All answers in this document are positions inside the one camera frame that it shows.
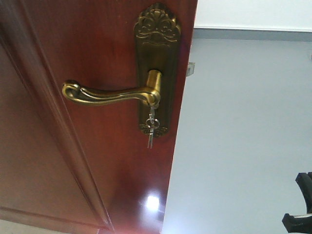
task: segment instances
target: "door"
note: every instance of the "door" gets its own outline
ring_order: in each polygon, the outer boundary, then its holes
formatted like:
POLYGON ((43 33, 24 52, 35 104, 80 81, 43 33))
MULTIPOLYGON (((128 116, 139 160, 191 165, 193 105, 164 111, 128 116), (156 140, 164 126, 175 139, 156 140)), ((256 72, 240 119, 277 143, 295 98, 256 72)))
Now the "door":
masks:
POLYGON ((153 3, 0 1, 2 219, 75 234, 160 232, 196 1, 163 2, 181 37, 168 132, 152 149, 139 101, 83 106, 61 93, 68 79, 137 87, 134 25, 153 3))

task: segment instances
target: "gray wall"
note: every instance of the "gray wall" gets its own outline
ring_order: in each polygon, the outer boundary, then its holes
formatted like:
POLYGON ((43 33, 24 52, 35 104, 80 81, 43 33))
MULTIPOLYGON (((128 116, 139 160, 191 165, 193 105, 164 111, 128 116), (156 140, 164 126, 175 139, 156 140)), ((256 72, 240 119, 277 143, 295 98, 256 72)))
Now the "gray wall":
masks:
POLYGON ((312 43, 194 39, 162 234, 287 233, 312 171, 312 43))

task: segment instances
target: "key ring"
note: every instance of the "key ring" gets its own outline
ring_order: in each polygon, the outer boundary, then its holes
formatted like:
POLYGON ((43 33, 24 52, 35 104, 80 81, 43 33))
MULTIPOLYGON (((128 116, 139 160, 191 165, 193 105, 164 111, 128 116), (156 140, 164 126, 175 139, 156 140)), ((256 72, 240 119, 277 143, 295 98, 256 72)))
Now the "key ring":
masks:
POLYGON ((148 118, 145 121, 145 123, 146 123, 146 126, 148 128, 151 128, 151 129, 157 129, 157 128, 159 128, 159 125, 160 125, 158 119, 156 119, 156 118, 148 118))

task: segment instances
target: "brass door handle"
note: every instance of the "brass door handle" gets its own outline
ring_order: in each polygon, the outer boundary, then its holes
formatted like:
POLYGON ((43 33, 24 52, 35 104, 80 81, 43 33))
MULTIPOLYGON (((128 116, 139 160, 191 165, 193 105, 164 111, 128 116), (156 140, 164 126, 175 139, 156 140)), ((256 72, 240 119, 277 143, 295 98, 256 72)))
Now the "brass door handle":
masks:
POLYGON ((139 99, 146 106, 158 106, 160 102, 161 72, 151 70, 145 87, 120 90, 103 91, 92 89, 80 84, 75 80, 68 80, 63 84, 63 95, 78 104, 106 105, 128 99, 139 99))
POLYGON ((147 135, 150 134, 146 124, 150 107, 158 107, 155 118, 159 120, 159 127, 155 129, 154 136, 159 137, 166 134, 170 126, 181 27, 164 4, 155 3, 138 16, 134 35, 138 88, 103 91, 68 80, 63 84, 62 93, 67 99, 85 105, 139 99, 139 127, 147 135))

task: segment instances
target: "silver key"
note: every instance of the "silver key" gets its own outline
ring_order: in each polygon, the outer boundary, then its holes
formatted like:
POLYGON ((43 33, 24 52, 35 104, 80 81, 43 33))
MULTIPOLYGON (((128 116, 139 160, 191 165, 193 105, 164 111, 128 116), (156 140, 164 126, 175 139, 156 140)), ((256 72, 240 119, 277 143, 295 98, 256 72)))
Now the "silver key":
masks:
POLYGON ((153 147, 154 130, 159 127, 159 121, 155 118, 155 107, 151 107, 149 118, 146 120, 146 126, 150 129, 147 148, 153 147))

